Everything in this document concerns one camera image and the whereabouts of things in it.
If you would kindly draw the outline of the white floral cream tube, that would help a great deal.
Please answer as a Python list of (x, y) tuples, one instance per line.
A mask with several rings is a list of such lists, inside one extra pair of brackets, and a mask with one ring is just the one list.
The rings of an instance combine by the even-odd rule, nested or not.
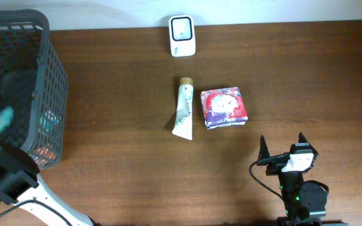
[(172, 134), (192, 140), (192, 101), (194, 95), (193, 80), (182, 77), (179, 81), (175, 125)]

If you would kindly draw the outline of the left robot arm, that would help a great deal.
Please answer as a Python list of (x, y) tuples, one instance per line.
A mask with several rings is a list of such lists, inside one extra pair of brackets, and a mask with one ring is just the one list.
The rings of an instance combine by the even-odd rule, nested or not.
[[(0, 110), (0, 135), (13, 121), (14, 110)], [(0, 140), (0, 202), (13, 207), (0, 218), (22, 208), (47, 225), (97, 225), (74, 210), (49, 189), (32, 158), (21, 149)]]

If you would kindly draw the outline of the red purple tissue pack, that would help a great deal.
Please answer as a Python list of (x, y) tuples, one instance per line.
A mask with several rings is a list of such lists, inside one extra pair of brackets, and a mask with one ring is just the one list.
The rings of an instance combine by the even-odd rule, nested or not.
[(207, 129), (245, 125), (248, 120), (238, 87), (202, 91), (200, 99)]

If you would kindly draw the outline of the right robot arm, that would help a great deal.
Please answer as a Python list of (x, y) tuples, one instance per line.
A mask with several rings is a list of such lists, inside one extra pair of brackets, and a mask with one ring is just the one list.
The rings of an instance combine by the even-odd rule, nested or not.
[[(276, 225), (346, 225), (342, 221), (323, 221), (326, 216), (329, 187), (315, 180), (304, 180), (303, 174), (314, 167), (317, 150), (302, 133), (290, 151), (272, 156), (265, 137), (260, 137), (258, 159), (250, 165), (250, 176), (263, 188), (279, 197), (285, 207), (286, 216), (278, 217)], [(280, 192), (262, 183), (252, 172), (254, 166), (265, 166), (267, 176), (277, 176)]]

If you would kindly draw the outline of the teal wet wipes pack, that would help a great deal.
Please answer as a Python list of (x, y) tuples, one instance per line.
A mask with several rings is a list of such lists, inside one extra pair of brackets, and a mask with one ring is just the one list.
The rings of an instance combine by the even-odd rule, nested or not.
[(0, 111), (0, 133), (10, 126), (14, 118), (14, 109), (10, 106)]

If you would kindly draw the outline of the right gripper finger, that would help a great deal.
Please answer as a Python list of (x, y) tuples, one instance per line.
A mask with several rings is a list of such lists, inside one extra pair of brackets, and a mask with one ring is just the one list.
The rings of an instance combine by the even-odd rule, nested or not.
[(299, 133), (298, 143), (308, 143), (308, 140), (305, 138), (302, 132)]
[(270, 153), (268, 150), (268, 146), (266, 144), (265, 141), (265, 137), (264, 135), (261, 135), (260, 137), (260, 150), (259, 150), (259, 154), (258, 154), (258, 160), (263, 160), (263, 159), (267, 159), (270, 157)]

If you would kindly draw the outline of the small teal tissue pack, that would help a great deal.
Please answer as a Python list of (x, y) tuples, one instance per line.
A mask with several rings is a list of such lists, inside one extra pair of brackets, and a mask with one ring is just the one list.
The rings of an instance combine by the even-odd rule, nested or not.
[(38, 132), (46, 135), (48, 132), (55, 130), (55, 127), (60, 123), (59, 116), (56, 116), (52, 111), (48, 110), (40, 117), (40, 128)]

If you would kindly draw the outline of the small orange tissue pack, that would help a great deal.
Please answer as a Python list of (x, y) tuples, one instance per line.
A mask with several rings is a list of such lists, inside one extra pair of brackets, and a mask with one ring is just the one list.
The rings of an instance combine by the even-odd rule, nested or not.
[(57, 155), (46, 147), (37, 148), (30, 156), (39, 166), (50, 166), (57, 159)]

